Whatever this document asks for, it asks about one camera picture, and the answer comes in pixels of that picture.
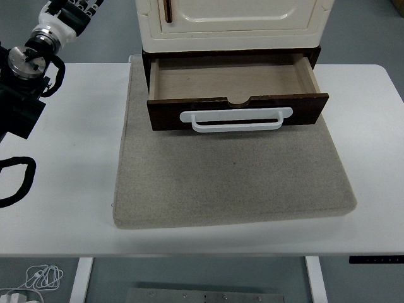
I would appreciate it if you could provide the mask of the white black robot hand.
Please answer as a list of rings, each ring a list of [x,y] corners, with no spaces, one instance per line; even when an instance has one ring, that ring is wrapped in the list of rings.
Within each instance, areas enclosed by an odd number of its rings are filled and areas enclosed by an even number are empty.
[[[31,38],[62,48],[83,33],[102,4],[103,1],[47,1]]]

